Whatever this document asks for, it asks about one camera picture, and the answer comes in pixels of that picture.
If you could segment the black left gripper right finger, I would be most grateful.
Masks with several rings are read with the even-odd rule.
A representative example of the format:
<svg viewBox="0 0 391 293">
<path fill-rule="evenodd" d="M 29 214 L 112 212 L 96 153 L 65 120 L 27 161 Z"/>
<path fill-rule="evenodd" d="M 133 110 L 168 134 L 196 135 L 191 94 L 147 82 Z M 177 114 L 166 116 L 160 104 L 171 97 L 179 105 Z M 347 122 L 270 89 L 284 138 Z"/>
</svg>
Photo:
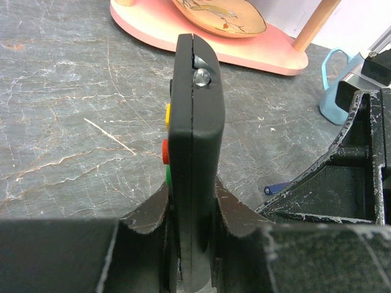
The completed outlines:
<svg viewBox="0 0 391 293">
<path fill-rule="evenodd" d="M 211 284 L 218 292 L 389 292 L 390 227 L 276 224 L 216 181 Z"/>
</svg>

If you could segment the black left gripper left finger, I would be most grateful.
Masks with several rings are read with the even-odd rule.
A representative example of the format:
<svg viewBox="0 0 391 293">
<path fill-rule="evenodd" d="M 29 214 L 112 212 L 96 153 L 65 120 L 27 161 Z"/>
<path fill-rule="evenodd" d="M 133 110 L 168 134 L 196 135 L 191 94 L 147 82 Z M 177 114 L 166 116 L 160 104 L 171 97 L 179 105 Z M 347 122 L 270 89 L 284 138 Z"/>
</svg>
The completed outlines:
<svg viewBox="0 0 391 293">
<path fill-rule="evenodd" d="M 1 291 L 175 292 L 169 192 L 122 218 L 2 220 Z"/>
</svg>

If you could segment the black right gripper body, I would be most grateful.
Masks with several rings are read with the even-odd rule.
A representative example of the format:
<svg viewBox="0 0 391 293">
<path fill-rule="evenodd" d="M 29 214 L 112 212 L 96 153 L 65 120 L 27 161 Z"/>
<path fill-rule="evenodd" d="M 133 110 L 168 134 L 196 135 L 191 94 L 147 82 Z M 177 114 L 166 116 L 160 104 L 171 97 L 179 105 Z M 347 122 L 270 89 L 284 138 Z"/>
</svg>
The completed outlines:
<svg viewBox="0 0 391 293">
<path fill-rule="evenodd" d="M 256 212 L 276 223 L 390 224 L 390 89 L 356 91 L 328 151 Z"/>
</svg>

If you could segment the black remote control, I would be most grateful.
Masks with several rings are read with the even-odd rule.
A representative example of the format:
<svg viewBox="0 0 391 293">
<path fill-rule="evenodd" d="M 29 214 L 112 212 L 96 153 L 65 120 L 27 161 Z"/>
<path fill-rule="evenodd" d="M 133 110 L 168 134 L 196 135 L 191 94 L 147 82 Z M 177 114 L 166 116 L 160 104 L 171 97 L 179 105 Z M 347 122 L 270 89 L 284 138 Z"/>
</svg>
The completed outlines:
<svg viewBox="0 0 391 293">
<path fill-rule="evenodd" d="M 180 34 L 170 86 L 168 153 L 186 292 L 211 277 L 209 242 L 225 104 L 219 61 L 196 34 Z"/>
</svg>

